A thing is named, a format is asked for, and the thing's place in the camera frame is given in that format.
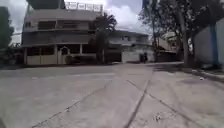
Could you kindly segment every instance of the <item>palm tree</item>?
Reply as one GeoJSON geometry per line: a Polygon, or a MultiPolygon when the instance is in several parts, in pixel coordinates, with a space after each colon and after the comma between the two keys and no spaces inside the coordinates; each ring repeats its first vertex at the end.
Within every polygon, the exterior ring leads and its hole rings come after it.
{"type": "Polygon", "coordinates": [[[105,62],[104,53],[109,44],[109,37],[115,31],[117,21],[114,15],[104,13],[94,20],[95,26],[95,44],[97,46],[97,56],[100,61],[105,62]]]}

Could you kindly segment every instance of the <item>cloud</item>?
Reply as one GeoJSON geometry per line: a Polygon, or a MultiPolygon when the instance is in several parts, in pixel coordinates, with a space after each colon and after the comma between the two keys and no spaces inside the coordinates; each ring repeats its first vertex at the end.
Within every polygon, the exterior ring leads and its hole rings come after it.
{"type": "Polygon", "coordinates": [[[138,20],[138,14],[132,11],[129,6],[111,6],[107,9],[107,12],[115,16],[118,29],[147,33],[146,27],[138,20]]]}
{"type": "MultiPolygon", "coordinates": [[[[146,27],[143,27],[138,21],[138,13],[141,7],[134,8],[134,5],[140,6],[139,0],[65,0],[66,2],[80,2],[91,4],[102,4],[104,10],[110,14],[115,15],[118,29],[124,29],[134,32],[147,33],[146,27]]],[[[16,33],[22,31],[23,20],[26,12],[26,0],[0,0],[0,6],[7,6],[9,8],[12,25],[16,33]]],[[[13,37],[14,42],[20,41],[19,38],[13,37]]]]}

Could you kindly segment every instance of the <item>curb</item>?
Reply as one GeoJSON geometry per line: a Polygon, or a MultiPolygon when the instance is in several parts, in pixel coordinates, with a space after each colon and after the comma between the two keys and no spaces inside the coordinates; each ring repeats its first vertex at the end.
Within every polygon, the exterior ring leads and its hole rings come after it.
{"type": "Polygon", "coordinates": [[[185,73],[193,74],[193,75],[196,75],[196,76],[204,77],[206,79],[210,79],[210,80],[214,80],[214,81],[224,83],[224,77],[219,77],[219,76],[216,76],[216,75],[212,75],[212,74],[200,71],[200,70],[192,70],[192,69],[181,69],[181,70],[185,73]]]}

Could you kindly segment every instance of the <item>building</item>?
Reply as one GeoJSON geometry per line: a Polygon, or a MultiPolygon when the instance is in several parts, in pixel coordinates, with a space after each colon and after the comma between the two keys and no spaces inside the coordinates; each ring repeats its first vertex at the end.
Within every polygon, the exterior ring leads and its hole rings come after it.
{"type": "MultiPolygon", "coordinates": [[[[21,44],[26,65],[66,64],[67,56],[96,57],[96,49],[90,44],[95,34],[92,21],[103,14],[102,5],[64,0],[28,3],[21,44]]],[[[110,40],[110,53],[120,56],[120,46],[145,42],[147,35],[117,31],[110,40]]]]}
{"type": "Polygon", "coordinates": [[[149,45],[148,38],[147,34],[117,30],[110,42],[122,47],[122,62],[139,62],[139,55],[145,52],[148,54],[148,61],[154,61],[153,50],[149,45]]]}

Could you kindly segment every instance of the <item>concrete pavement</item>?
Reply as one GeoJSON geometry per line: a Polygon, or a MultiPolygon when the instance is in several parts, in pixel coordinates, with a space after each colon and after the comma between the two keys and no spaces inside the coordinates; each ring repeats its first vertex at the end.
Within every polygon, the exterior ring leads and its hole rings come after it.
{"type": "Polygon", "coordinates": [[[0,74],[7,128],[224,127],[223,84],[182,72],[124,64],[0,74]]]}

